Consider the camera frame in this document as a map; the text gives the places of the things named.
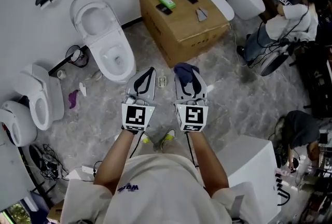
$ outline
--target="cardboard box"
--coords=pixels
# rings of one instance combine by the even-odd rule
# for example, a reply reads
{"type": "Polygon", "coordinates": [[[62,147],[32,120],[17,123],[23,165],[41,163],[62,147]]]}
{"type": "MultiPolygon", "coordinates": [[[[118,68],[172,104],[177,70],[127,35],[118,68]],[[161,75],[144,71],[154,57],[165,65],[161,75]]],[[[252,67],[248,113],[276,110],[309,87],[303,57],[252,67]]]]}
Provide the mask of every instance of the cardboard box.
{"type": "Polygon", "coordinates": [[[211,0],[172,0],[176,7],[169,16],[159,11],[159,0],[140,0],[144,23],[155,40],[169,67],[186,62],[217,42],[229,27],[229,22],[211,0]],[[208,11],[206,20],[199,22],[196,10],[208,11]]]}
{"type": "Polygon", "coordinates": [[[60,218],[61,218],[61,213],[62,213],[62,207],[63,207],[63,202],[59,202],[58,204],[54,205],[50,212],[47,215],[47,219],[51,223],[59,224],[60,223],[60,218]]]}

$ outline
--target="dark cloth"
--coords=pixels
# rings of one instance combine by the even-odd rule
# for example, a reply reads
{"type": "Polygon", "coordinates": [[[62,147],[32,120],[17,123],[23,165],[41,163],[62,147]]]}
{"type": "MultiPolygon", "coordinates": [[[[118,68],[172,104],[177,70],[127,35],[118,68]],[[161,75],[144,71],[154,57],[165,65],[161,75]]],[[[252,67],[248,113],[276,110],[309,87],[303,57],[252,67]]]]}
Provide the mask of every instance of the dark cloth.
{"type": "Polygon", "coordinates": [[[193,71],[195,70],[199,74],[199,69],[196,66],[187,63],[178,63],[174,66],[174,72],[179,77],[181,82],[185,84],[192,82],[193,79],[193,71]]]}
{"type": "Polygon", "coordinates": [[[282,132],[283,145],[291,149],[315,142],[320,138],[317,121],[309,114],[300,110],[290,111],[285,118],[282,132]]]}

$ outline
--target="purple object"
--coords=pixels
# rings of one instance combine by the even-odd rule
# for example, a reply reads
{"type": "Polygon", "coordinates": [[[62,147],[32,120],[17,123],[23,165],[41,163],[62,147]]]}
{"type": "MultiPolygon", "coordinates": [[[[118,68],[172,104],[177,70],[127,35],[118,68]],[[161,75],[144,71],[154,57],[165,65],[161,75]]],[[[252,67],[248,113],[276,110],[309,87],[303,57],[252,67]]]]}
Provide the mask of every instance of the purple object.
{"type": "Polygon", "coordinates": [[[68,96],[68,100],[71,103],[71,106],[69,107],[69,109],[73,109],[76,106],[76,96],[77,93],[79,92],[79,90],[74,90],[71,94],[69,94],[68,96]]]}

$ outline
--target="jeans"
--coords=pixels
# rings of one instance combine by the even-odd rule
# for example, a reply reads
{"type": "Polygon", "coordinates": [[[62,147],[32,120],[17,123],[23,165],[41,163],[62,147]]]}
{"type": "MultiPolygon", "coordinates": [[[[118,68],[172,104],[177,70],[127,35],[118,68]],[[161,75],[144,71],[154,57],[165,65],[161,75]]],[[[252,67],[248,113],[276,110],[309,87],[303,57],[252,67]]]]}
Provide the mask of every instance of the jeans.
{"type": "Polygon", "coordinates": [[[258,30],[250,35],[244,45],[244,59],[247,62],[254,60],[258,55],[263,54],[266,51],[266,48],[262,48],[260,45],[266,46],[275,42],[275,40],[270,39],[266,32],[265,25],[262,25],[259,30],[258,42],[260,45],[257,43],[257,34],[258,30]]]}

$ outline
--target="hand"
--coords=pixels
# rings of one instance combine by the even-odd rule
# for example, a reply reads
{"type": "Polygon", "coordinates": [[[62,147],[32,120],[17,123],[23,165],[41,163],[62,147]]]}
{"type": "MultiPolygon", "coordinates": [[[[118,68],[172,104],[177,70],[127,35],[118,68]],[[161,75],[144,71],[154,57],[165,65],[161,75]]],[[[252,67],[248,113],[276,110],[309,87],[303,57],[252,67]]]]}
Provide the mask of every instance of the hand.
{"type": "Polygon", "coordinates": [[[293,161],[292,160],[289,160],[289,165],[288,165],[288,168],[293,171],[295,168],[294,168],[294,164],[293,164],[293,161]]]}

